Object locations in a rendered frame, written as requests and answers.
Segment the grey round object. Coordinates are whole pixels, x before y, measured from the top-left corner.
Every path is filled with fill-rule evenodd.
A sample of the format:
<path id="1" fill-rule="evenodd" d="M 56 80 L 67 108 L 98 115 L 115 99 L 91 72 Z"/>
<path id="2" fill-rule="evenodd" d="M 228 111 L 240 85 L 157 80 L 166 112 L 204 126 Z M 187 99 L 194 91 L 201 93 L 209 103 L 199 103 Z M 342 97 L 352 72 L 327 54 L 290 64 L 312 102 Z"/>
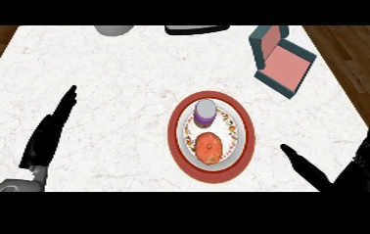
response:
<path id="1" fill-rule="evenodd" d="M 132 29 L 132 25 L 95 25 L 95 30 L 103 36 L 120 36 Z"/>

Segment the orange tomato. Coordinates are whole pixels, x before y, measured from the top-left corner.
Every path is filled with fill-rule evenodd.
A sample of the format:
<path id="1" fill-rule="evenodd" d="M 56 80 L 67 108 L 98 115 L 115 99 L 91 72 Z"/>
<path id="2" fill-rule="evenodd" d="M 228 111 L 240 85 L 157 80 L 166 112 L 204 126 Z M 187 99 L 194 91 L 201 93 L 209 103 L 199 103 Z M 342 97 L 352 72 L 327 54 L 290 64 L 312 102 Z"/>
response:
<path id="1" fill-rule="evenodd" d="M 212 132 L 204 132 L 194 139 L 194 155 L 206 164 L 216 164 L 222 156 L 222 142 Z"/>

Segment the red round placemat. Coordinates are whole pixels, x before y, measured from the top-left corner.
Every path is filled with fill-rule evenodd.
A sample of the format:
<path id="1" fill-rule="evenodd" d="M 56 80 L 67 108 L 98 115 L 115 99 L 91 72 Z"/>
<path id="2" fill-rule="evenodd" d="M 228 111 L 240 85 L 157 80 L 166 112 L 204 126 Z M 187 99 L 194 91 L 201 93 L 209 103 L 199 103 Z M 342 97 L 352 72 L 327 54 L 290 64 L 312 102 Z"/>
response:
<path id="1" fill-rule="evenodd" d="M 168 144 L 175 163 L 197 181 L 222 183 L 252 160 L 255 128 L 240 103 L 224 93 L 200 91 L 175 107 Z"/>

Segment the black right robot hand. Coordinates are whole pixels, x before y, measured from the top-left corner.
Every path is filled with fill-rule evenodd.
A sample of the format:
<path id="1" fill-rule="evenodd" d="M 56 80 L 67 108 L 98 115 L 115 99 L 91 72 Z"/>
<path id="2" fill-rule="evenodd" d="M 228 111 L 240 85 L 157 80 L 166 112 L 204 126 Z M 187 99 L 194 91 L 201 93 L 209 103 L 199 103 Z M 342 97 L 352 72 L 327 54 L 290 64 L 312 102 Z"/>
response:
<path id="1" fill-rule="evenodd" d="M 287 156 L 291 167 L 319 192 L 358 193 L 370 192 L 370 140 L 365 139 L 358 147 L 355 156 L 334 182 L 312 163 L 285 145 L 280 149 Z"/>

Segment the white patterned plate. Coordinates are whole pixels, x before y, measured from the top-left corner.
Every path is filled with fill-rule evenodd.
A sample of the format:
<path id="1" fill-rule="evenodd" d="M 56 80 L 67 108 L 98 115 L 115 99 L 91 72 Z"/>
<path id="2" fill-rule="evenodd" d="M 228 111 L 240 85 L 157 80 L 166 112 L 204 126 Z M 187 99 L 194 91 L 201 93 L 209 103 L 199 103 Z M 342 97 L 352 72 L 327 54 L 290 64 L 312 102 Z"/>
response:
<path id="1" fill-rule="evenodd" d="M 206 128 L 194 124 L 194 105 L 181 113 L 176 139 L 184 159 L 200 170 L 221 171 L 228 168 L 243 154 L 246 128 L 235 109 L 222 101 L 215 104 L 215 119 Z"/>

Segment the teal and pink open box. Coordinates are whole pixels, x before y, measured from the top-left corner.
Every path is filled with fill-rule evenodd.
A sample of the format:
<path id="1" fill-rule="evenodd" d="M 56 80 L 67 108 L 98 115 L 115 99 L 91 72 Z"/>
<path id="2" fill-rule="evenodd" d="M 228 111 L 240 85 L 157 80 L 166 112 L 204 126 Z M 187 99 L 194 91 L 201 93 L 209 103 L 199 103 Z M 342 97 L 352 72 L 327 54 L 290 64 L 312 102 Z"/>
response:
<path id="1" fill-rule="evenodd" d="M 290 42 L 285 25 L 259 25 L 249 36 L 255 78 L 287 99 L 300 87 L 316 55 Z"/>

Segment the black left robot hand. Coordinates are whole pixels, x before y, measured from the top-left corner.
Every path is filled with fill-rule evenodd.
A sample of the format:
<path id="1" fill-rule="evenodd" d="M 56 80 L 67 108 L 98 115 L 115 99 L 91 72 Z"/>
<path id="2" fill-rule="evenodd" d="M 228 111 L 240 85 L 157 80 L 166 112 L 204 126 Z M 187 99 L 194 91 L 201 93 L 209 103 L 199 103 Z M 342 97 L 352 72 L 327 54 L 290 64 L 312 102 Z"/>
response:
<path id="1" fill-rule="evenodd" d="M 36 125 L 26 144 L 19 168 L 29 169 L 32 166 L 48 166 L 56 152 L 61 128 L 76 104 L 76 86 L 66 91 L 54 112 L 45 115 Z"/>

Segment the black flat appliance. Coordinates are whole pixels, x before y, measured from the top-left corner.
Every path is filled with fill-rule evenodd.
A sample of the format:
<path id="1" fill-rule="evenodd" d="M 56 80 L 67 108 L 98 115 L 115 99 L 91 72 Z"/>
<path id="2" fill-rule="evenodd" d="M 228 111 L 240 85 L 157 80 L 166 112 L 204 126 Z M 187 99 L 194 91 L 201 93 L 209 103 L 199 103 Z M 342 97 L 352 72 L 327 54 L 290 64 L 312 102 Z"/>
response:
<path id="1" fill-rule="evenodd" d="M 165 31 L 171 35 L 193 35 L 227 30 L 227 25 L 166 25 Z"/>

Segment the purple can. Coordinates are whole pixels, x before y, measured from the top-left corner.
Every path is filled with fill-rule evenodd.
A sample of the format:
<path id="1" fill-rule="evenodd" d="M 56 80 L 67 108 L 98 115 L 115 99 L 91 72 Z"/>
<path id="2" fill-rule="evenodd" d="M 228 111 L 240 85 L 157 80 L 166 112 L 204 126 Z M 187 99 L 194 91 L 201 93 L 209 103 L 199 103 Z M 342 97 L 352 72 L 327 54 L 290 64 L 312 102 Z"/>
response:
<path id="1" fill-rule="evenodd" d="M 216 106 L 209 99 L 201 99 L 194 104 L 193 121 L 197 127 L 207 128 L 216 117 Z"/>

